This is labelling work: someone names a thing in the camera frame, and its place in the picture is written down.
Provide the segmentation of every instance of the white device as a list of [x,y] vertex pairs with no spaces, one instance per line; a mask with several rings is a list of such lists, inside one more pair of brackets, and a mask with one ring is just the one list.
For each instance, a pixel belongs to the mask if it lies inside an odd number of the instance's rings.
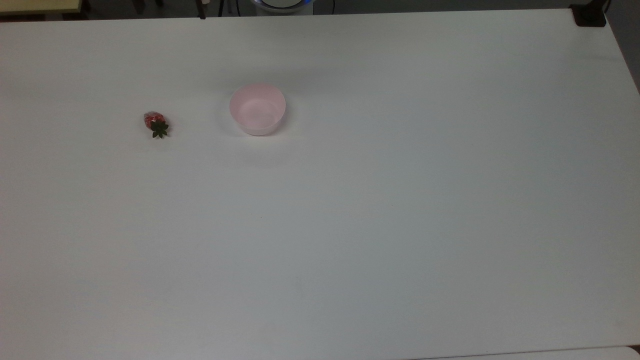
[[315,0],[251,0],[256,15],[313,15]]

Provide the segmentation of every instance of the bowl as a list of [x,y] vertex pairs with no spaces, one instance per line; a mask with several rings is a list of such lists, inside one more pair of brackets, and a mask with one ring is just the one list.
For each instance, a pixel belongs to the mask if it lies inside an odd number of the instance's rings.
[[266,83],[239,88],[229,102],[229,111],[238,126],[254,136],[267,135],[277,129],[286,107],[280,89]]

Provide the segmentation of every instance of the floor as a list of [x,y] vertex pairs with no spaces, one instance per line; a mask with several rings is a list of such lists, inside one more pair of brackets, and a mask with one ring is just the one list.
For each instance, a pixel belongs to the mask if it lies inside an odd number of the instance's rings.
[[[154,0],[146,0],[142,14],[136,13],[135,0],[89,0],[92,6],[90,19],[139,19],[156,17],[196,17],[195,0],[164,0],[158,7]],[[223,16],[255,16],[250,0],[211,0],[207,16],[217,16],[218,1],[225,1]],[[502,10],[567,8],[569,4],[584,4],[586,0],[335,0],[335,13],[386,13],[386,12],[439,12],[460,10]],[[314,13],[328,15],[333,0],[316,0]],[[620,49],[627,61],[631,75],[640,91],[640,0],[612,0],[607,12]],[[61,19],[60,15],[48,15],[47,20]]]

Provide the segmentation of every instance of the chair leg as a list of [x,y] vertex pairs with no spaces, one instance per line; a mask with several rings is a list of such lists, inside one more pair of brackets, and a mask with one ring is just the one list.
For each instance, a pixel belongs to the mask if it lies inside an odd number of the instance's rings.
[[198,8],[198,17],[201,18],[202,20],[206,19],[207,16],[204,12],[204,5],[202,4],[201,0],[195,0],[196,1],[196,7]]

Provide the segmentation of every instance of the black corner bracket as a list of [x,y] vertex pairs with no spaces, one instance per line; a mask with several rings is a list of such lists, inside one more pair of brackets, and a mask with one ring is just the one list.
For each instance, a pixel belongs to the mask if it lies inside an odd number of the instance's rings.
[[608,1],[610,0],[592,0],[587,5],[569,5],[576,25],[603,28],[607,24],[607,19],[604,17],[606,10],[603,11],[602,8]]

